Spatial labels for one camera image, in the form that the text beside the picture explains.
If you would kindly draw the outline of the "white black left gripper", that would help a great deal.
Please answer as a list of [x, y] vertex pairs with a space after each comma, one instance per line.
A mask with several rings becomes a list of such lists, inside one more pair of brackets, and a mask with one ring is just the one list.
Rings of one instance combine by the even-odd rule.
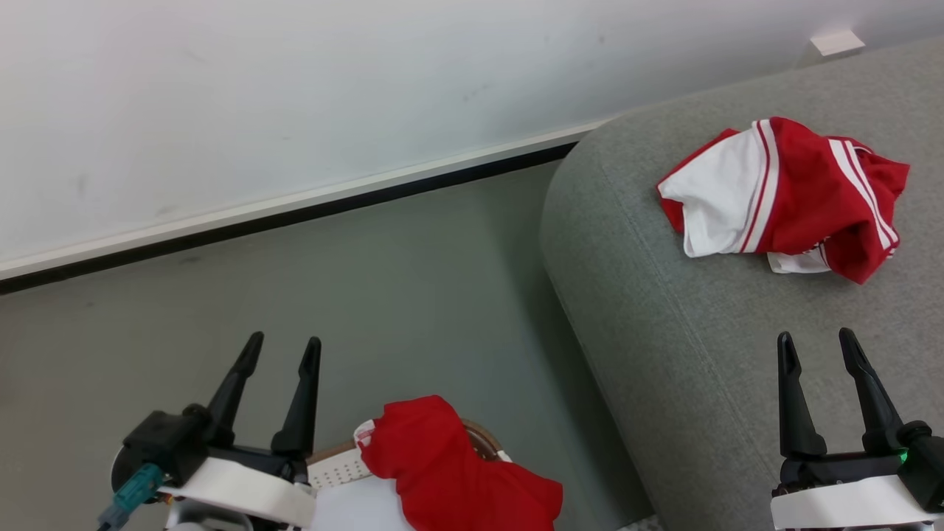
[[[210, 447], [234, 443], [233, 423], [263, 341], [261, 330], [249, 336], [208, 409], [191, 404], [181, 414], [151, 412], [125, 437], [111, 468], [111, 528], [122, 529], [143, 504], [171, 499], [180, 500], [168, 518], [172, 529], [209, 529], [215, 522], [243, 529], [310, 526], [316, 498], [306, 484], [210, 456]], [[321, 340], [313, 336], [283, 426], [271, 440], [277, 456], [313, 456], [321, 359]]]

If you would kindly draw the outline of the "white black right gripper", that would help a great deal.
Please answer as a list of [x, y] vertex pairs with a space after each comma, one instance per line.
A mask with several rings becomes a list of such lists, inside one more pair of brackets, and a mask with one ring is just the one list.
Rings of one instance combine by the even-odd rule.
[[[871, 456], [903, 453], [899, 413], [867, 359], [856, 334], [839, 330], [847, 373], [853, 377], [864, 423], [861, 437]], [[789, 332], [777, 339], [780, 449], [786, 459], [825, 456], [800, 383], [799, 356]], [[923, 421], [900, 430], [906, 453], [892, 475], [836, 486], [814, 487], [773, 498], [776, 530], [940, 530], [942, 529], [942, 437]]]

